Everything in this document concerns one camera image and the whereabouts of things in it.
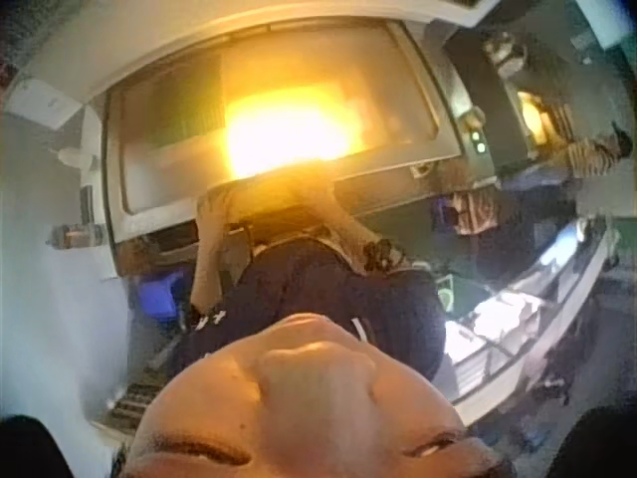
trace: hair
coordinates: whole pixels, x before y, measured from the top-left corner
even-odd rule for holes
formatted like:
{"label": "hair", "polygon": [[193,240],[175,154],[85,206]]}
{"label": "hair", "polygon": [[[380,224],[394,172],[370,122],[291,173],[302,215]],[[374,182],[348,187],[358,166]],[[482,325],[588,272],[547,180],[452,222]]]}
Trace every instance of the hair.
{"label": "hair", "polygon": [[128,448],[126,445],[122,445],[119,450],[112,456],[112,463],[110,465],[110,473],[107,478],[119,478],[123,472],[123,467],[126,464],[126,457],[128,455]]}
{"label": "hair", "polygon": [[613,122],[613,129],[615,136],[617,136],[617,144],[619,145],[619,157],[629,157],[633,153],[633,140],[615,121]]}

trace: eyelashes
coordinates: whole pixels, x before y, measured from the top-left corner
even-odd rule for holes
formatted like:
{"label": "eyelashes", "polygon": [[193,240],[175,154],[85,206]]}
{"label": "eyelashes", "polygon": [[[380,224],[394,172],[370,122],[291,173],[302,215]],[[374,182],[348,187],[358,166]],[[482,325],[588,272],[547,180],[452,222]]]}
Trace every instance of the eyelashes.
{"label": "eyelashes", "polygon": [[444,450],[448,446],[458,443],[458,441],[459,437],[457,435],[448,434],[440,436],[430,443],[405,451],[404,455],[410,458],[424,458],[425,456],[433,455],[434,453]]}
{"label": "eyelashes", "polygon": [[241,450],[222,448],[207,443],[193,441],[161,441],[154,446],[155,450],[194,456],[229,466],[243,466],[250,463],[252,457]]}

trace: striped shirt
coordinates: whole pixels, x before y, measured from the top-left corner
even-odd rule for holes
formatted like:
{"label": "striped shirt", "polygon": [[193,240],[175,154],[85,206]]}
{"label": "striped shirt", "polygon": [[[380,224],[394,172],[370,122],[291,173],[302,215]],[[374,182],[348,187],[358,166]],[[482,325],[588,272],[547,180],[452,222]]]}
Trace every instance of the striped shirt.
{"label": "striped shirt", "polygon": [[566,147],[565,158],[572,176],[577,179],[603,176],[619,159],[591,139],[583,139]]}

